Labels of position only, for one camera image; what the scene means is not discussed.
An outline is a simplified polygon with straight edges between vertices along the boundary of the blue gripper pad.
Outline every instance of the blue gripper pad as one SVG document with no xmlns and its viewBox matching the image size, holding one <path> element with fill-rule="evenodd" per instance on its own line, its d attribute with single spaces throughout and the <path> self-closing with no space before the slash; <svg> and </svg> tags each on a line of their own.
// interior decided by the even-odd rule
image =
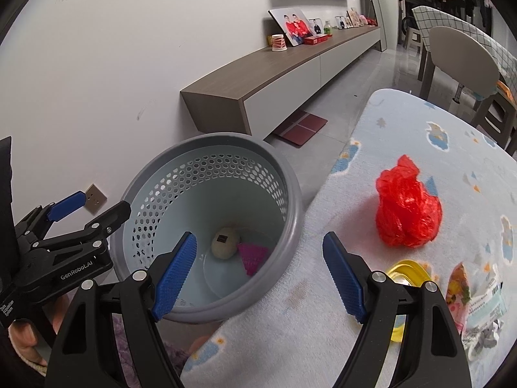
<svg viewBox="0 0 517 388">
<path fill-rule="evenodd" d="M 154 306 L 151 313 L 157 321 L 161 320 L 166 313 L 172 310 L 194 263 L 196 253 L 197 240 L 191 234 L 187 236 L 185 242 L 183 242 L 178 253 L 174 256 L 164 275 L 156 285 Z"/>
<path fill-rule="evenodd" d="M 72 214 L 78 208 L 83 207 L 86 204 L 86 195 L 82 191 L 78 191 L 72 194 L 70 197 L 66 197 L 59 203 L 54 204 L 50 211 L 47 213 L 47 219 L 51 222 L 58 222 L 65 218 L 69 214 Z"/>
<path fill-rule="evenodd" d="M 368 313 L 364 307 L 363 288 L 346 261 L 345 255 L 348 255 L 346 251 L 343 252 L 333 237 L 327 233 L 323 238 L 323 258 L 345 305 L 346 312 L 354 315 L 358 322 L 364 324 Z"/>
</svg>

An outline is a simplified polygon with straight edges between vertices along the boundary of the wooden shelf top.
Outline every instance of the wooden shelf top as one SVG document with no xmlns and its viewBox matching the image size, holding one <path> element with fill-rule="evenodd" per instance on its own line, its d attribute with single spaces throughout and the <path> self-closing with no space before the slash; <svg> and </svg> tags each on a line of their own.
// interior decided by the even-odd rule
<svg viewBox="0 0 517 388">
<path fill-rule="evenodd" d="M 235 60 L 187 86 L 182 92 L 209 94 L 229 99 L 246 99 L 280 76 L 314 57 L 378 26 L 361 26 L 333 30 L 333 36 L 316 45 L 288 47 L 287 51 L 272 51 L 266 47 Z"/>
</svg>

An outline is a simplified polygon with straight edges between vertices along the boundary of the chair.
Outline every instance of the chair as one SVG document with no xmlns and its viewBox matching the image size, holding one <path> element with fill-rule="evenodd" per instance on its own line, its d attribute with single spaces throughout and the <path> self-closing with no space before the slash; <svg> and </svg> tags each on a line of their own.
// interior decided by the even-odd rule
<svg viewBox="0 0 517 388">
<path fill-rule="evenodd" d="M 497 89 L 500 73 L 490 53 L 475 39 L 457 29 L 436 26 L 429 31 L 431 63 L 459 83 L 458 93 L 465 86 L 476 93 L 476 114 L 470 125 L 480 125 L 503 149 L 510 138 L 515 122 L 515 107 Z M 496 101 L 503 108 L 502 120 L 498 120 L 489 108 Z"/>
<path fill-rule="evenodd" d="M 496 118 L 489 111 L 492 102 L 497 103 L 497 105 L 502 108 L 501 119 Z M 480 125 L 499 146 L 505 149 L 515 124 L 516 117 L 517 110 L 515 105 L 506 97 L 502 89 L 497 87 L 496 94 L 486 98 L 479 104 L 478 110 L 476 111 L 476 114 L 474 115 L 470 125 L 472 125 L 474 128 Z M 510 142 L 510 145 L 508 146 L 507 151 L 511 156 L 515 152 L 515 148 L 513 149 L 512 153 L 510 152 L 513 146 L 517 144 L 515 140 L 516 137 L 514 135 L 512 142 Z"/>
<path fill-rule="evenodd" d="M 435 66 L 483 98 L 491 96 L 499 71 L 489 52 L 469 35 L 448 26 L 429 30 L 429 54 L 420 98 L 427 100 Z"/>
<path fill-rule="evenodd" d="M 418 29 L 408 27 L 406 30 L 406 39 L 404 40 L 404 48 L 407 50 L 410 45 L 416 46 L 418 48 L 417 54 L 419 54 L 422 49 L 423 41 L 422 34 Z"/>
</svg>

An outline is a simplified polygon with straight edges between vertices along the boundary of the paper cup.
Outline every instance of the paper cup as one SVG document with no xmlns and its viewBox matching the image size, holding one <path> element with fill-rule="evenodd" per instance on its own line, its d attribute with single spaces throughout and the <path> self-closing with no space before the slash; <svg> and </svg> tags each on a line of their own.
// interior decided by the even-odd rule
<svg viewBox="0 0 517 388">
<path fill-rule="evenodd" d="M 271 36 L 273 42 L 273 51 L 285 51 L 288 47 L 285 45 L 284 35 L 273 35 Z"/>
</svg>

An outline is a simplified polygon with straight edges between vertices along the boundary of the yellow plastic lid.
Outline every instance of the yellow plastic lid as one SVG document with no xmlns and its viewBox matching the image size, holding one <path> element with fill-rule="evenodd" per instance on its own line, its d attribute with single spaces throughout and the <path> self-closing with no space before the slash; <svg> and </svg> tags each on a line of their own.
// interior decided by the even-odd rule
<svg viewBox="0 0 517 388">
<path fill-rule="evenodd" d="M 425 281 L 431 280 L 427 271 L 412 260 L 402 260 L 392 266 L 386 274 L 395 283 L 399 283 L 406 286 L 420 287 Z M 395 325 L 393 332 L 391 333 L 391 341 L 400 343 L 402 336 L 404 335 L 404 323 L 406 320 L 405 315 L 397 315 L 395 319 Z"/>
</svg>

